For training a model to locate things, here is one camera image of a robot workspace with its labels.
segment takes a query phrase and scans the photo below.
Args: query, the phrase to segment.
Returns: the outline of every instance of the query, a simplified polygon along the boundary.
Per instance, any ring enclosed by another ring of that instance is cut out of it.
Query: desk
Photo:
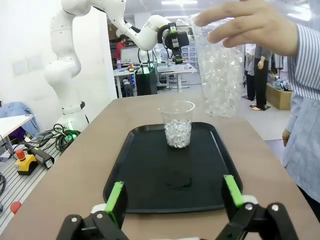
[[[163,75],[171,75],[171,74],[176,74],[176,83],[177,83],[177,91],[178,93],[182,92],[183,88],[189,88],[188,86],[183,87],[182,86],[182,75],[181,74],[193,74],[193,73],[197,73],[198,70],[195,69],[193,66],[189,69],[185,69],[185,65],[184,64],[177,64],[175,65],[175,70],[171,71],[171,72],[161,72],[158,71],[159,74],[163,74]]]
[[[131,75],[133,74],[134,76],[134,82],[136,82],[136,70],[135,71],[129,71],[129,70],[125,70],[125,71],[120,71],[120,69],[115,69],[113,70],[113,76],[116,78],[116,84],[117,84],[117,88],[118,88],[118,94],[119,94],[119,98],[121,99],[122,98],[122,92],[121,92],[121,85],[120,85],[120,77],[122,76],[128,76],[128,75]]]
[[[113,100],[63,153],[22,204],[1,240],[55,240],[67,215],[87,217],[132,129],[163,122],[165,102],[195,103],[193,120],[219,131],[243,182],[243,193],[261,206],[285,205],[300,240],[318,240],[320,225],[305,198],[268,145],[242,117],[205,114],[200,94],[156,94]],[[214,240],[228,222],[224,210],[183,214],[128,214],[122,230],[130,240],[200,237]],[[258,240],[248,234],[246,240]]]
[[[9,134],[15,131],[17,128],[21,127],[23,124],[32,119],[33,116],[10,116],[0,118],[0,135],[3,137],[3,140],[6,142],[6,146],[10,153],[14,150],[9,139]]]

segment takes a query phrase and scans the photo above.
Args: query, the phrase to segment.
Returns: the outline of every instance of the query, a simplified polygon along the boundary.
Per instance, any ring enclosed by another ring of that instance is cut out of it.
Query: human hand
[[[283,145],[287,146],[287,143],[289,141],[291,132],[289,132],[287,129],[285,129],[282,133],[282,140],[283,140]]]
[[[200,13],[195,24],[203,27],[227,17],[234,19],[212,31],[210,43],[224,39],[226,48],[251,43],[281,56],[297,55],[297,25],[263,0],[225,2]]]
[[[258,69],[259,69],[259,70],[263,69],[263,68],[264,68],[264,65],[265,65],[264,61],[258,62]]]

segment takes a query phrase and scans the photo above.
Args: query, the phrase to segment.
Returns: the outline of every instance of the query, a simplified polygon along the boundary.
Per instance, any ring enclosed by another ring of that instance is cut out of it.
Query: robotic arm
[[[46,67],[45,78],[56,92],[62,106],[63,116],[58,122],[63,125],[71,123],[74,129],[82,131],[89,122],[83,111],[85,103],[81,101],[79,94],[72,86],[72,78],[81,71],[81,63],[73,44],[74,18],[85,16],[92,6],[106,12],[110,21],[143,51],[153,49],[159,42],[159,37],[165,40],[164,44],[168,44],[169,48],[175,46],[177,49],[176,42],[173,46],[172,41],[168,40],[170,36],[168,26],[174,23],[170,23],[162,16],[152,15],[140,32],[135,31],[130,23],[124,21],[126,0],[61,0],[61,5],[62,10],[51,21],[51,48],[57,60]]]

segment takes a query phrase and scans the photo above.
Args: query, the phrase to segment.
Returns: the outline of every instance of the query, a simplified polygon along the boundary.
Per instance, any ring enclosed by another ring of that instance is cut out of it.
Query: shirt sleeve
[[[295,80],[303,86],[320,90],[320,32],[297,24],[298,51]]]
[[[288,121],[288,124],[286,126],[286,129],[291,133],[294,129],[301,104],[303,102],[304,98],[297,93],[293,92],[291,97],[291,115]]]

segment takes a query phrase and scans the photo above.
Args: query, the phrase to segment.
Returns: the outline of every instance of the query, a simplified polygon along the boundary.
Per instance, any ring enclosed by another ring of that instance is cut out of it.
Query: white table
[[[21,127],[23,124],[25,124],[32,118],[33,116],[30,116],[30,115],[10,116],[10,117],[0,118],[0,135],[5,141],[5,144],[10,153],[12,153],[14,150],[9,139],[9,134],[11,134],[13,131]]]
[[[193,74],[193,73],[197,73],[198,70],[195,69],[193,66],[191,66],[191,68],[189,69],[185,69],[185,64],[177,64],[175,65],[175,69],[174,71],[159,71],[159,74],[163,74],[163,75],[171,75],[171,74],[176,74],[176,82],[177,82],[177,91],[178,93],[182,92],[182,88],[188,88],[188,86],[183,87],[182,86],[182,74]]]
[[[119,98],[120,98],[120,99],[122,98],[121,85],[120,85],[120,77],[128,76],[128,75],[133,74],[133,76],[134,76],[134,82],[136,82],[136,75],[135,75],[136,70],[134,70],[134,71],[124,70],[124,71],[123,71],[123,69],[126,69],[126,68],[113,70],[113,76],[116,78],[116,84],[117,84],[117,87],[118,87],[118,94],[119,94]]]

